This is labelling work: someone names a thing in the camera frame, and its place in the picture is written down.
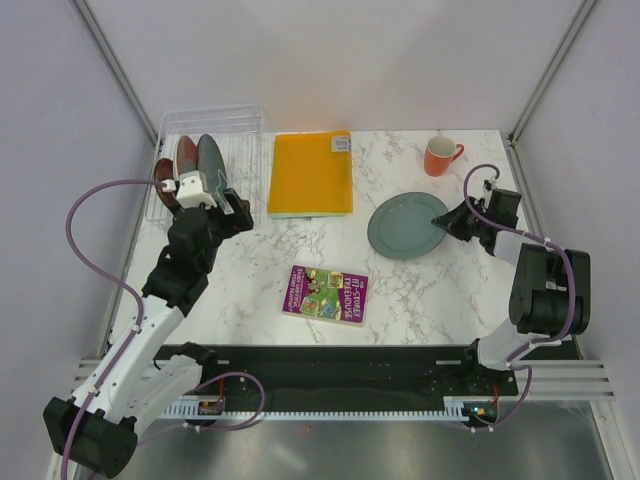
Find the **marble tabletop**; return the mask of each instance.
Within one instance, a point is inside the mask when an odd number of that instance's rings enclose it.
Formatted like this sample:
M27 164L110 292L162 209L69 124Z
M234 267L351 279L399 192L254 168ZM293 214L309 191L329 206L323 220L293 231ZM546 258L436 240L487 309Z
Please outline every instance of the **marble tabletop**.
M424 173L427 141L446 135L464 154L441 177ZM394 261L374 252L367 224L385 200L404 192L428 192L449 209L462 201L462 181L475 165L493 163L500 188L515 190L497 130L352 132L353 214L338 218L269 220L225 241L210 285L167 344L442 345L468 344L507 316L514 269L485 253L477 240L447 236L429 254ZM482 192L478 172L471 194ZM520 212L520 228L526 229ZM166 245L166 231L143 220L127 281L140 290ZM362 327L335 325L281 313L293 264L369 275ZM135 313L126 293L112 335Z

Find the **dark gray plate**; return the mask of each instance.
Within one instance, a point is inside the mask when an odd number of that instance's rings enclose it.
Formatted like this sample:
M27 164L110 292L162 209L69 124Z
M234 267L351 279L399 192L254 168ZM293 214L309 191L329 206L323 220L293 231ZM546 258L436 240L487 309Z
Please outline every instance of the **dark gray plate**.
M446 205L428 193L403 193L390 198L369 220L369 243L387 258L418 258L436 248L446 235L431 225L434 217L445 213Z
M206 133L198 141L198 170L207 176L209 193L216 198L227 188L227 170L218 144Z

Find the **orange mug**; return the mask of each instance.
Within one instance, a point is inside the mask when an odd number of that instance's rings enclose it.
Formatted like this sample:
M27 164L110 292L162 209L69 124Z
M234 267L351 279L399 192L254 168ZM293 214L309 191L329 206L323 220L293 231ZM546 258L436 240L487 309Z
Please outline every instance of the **orange mug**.
M433 137L424 152L424 171L432 177L442 175L451 162L464 152L464 145L447 137Z

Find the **book cover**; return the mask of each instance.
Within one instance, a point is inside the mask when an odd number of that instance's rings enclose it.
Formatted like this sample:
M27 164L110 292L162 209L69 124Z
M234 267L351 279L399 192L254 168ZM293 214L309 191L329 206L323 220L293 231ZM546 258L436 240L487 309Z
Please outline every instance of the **book cover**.
M353 211L348 131L277 135L268 212L274 218Z
M362 325L369 279L365 275L294 265L283 312Z

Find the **dish rack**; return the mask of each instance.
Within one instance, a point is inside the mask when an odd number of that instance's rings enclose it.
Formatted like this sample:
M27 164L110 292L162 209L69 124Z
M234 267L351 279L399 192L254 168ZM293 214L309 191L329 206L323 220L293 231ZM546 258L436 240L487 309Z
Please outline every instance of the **dish rack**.
M178 141L188 135L197 144L200 136L211 135L225 162L227 180L240 198L251 202L255 227L267 222L269 179L274 133L259 105L172 110L162 115L153 164L163 157L176 159ZM145 217L165 231L171 225L171 212L155 192L149 190Z

